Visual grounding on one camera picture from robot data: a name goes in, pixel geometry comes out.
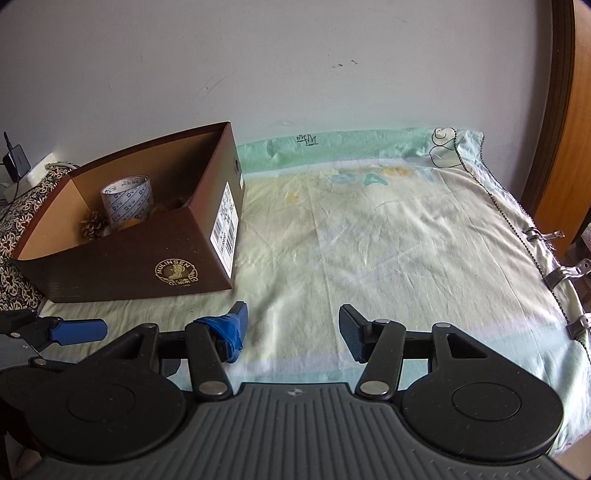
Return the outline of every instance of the black and white fabric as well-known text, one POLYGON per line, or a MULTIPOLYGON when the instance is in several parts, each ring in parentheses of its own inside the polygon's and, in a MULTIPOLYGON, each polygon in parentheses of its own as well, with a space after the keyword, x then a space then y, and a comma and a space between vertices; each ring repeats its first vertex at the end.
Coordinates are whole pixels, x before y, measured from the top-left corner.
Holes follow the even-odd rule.
POLYGON ((17 198, 10 207, 4 198, 0 200, 0 218, 6 208, 10 208, 0 222, 0 310, 36 309, 41 304, 43 294, 18 271, 10 257, 36 211, 70 171, 63 166, 49 167, 41 183, 17 198))

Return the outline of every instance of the white wall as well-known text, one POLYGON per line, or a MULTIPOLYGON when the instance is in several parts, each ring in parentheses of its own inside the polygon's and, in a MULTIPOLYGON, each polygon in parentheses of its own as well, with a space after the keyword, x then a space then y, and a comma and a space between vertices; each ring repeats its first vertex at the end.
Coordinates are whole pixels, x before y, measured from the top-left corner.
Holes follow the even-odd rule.
POLYGON ((238 144, 450 125, 520 195, 550 46, 550 0, 13 0, 0 129, 85 163, 227 119, 238 144))

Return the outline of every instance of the power adapter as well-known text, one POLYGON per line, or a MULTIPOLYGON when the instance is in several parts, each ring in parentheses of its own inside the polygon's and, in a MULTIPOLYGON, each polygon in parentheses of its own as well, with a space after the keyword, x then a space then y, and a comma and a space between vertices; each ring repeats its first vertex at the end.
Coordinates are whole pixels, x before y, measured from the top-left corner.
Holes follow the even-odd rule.
POLYGON ((31 170, 31 164, 27 160, 27 156, 20 145, 13 148, 6 132, 4 132, 4 139, 8 147, 8 153, 4 155, 2 163, 4 163, 11 180, 16 183, 31 170))

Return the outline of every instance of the bed sheet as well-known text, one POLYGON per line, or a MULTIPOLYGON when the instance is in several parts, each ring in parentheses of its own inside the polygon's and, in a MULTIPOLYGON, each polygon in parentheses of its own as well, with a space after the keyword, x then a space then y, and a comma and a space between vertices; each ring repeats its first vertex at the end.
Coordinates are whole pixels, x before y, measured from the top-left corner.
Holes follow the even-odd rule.
MULTIPOLYGON (((101 317, 103 342, 51 346, 44 356, 78 361, 130 328, 184 328, 249 306, 234 389, 245 381, 357 382, 337 313, 408 330, 445 321, 550 384, 564 404, 559 453, 591 429, 587 337, 565 325, 582 314, 569 282, 554 292, 543 274, 558 266, 522 233, 531 218, 482 162, 483 135, 454 129, 332 132, 239 148, 245 200, 236 247, 236 287, 198 296, 84 304, 47 302, 43 315, 101 317)), ((400 388, 426 373, 405 361, 400 388)), ((185 363, 171 377, 190 389, 185 363)))

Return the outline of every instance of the tape roll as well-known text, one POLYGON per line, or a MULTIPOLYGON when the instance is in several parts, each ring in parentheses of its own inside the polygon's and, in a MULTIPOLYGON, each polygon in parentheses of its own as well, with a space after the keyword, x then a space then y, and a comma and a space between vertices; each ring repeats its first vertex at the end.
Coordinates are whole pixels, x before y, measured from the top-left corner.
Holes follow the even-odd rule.
POLYGON ((126 220, 146 220, 154 200, 146 175, 127 177, 108 184, 100 191, 109 222, 117 230, 126 220))

